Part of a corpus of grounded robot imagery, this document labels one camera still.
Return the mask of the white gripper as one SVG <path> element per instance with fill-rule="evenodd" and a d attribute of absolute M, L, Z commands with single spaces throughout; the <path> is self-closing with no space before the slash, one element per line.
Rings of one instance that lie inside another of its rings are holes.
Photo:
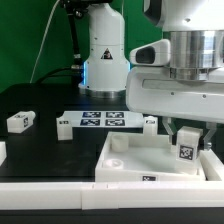
<path fill-rule="evenodd" d="M 130 111 L 163 117 L 171 149 L 175 148 L 177 132 L 173 118 L 207 122 L 204 149 L 212 149 L 216 123 L 224 124 L 224 68 L 211 71 L 207 81 L 189 81 L 171 79 L 165 67 L 136 66 L 128 75 L 126 87 Z"/>

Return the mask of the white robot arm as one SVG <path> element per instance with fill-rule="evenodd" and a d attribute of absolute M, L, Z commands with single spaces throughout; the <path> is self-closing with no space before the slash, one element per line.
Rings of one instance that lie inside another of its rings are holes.
<path fill-rule="evenodd" d="M 224 124 L 224 0 L 143 0 L 143 13 L 163 36 L 124 56 L 124 19 L 109 4 L 92 3 L 90 56 L 82 92 L 124 91 L 128 108 L 163 118 L 206 123 L 204 148 Z"/>

